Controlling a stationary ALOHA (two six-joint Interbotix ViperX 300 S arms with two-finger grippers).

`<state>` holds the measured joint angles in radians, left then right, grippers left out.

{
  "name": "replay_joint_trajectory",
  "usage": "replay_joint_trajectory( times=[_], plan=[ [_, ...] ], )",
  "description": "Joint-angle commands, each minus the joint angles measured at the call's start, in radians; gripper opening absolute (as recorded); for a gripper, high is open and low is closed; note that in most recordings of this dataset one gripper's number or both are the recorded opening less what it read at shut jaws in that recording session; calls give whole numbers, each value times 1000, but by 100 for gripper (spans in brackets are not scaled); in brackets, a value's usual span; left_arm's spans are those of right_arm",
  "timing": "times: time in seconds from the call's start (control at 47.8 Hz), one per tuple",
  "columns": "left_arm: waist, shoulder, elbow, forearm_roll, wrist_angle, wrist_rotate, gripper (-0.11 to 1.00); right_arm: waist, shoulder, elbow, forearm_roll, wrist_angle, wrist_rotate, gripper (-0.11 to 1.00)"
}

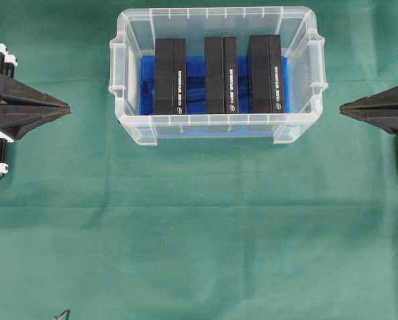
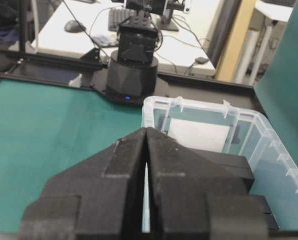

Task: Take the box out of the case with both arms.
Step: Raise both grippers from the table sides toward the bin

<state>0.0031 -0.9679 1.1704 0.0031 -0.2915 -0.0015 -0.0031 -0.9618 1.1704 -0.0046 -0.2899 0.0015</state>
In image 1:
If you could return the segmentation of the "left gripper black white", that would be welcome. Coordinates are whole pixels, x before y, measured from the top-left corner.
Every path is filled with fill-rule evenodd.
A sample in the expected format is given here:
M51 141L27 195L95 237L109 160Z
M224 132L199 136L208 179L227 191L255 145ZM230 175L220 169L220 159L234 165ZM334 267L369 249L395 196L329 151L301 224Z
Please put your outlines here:
M46 93L16 81L17 58L0 43L0 98L6 102L50 107L2 107L0 99L0 174L8 173L7 145L28 132L71 113L69 105Z

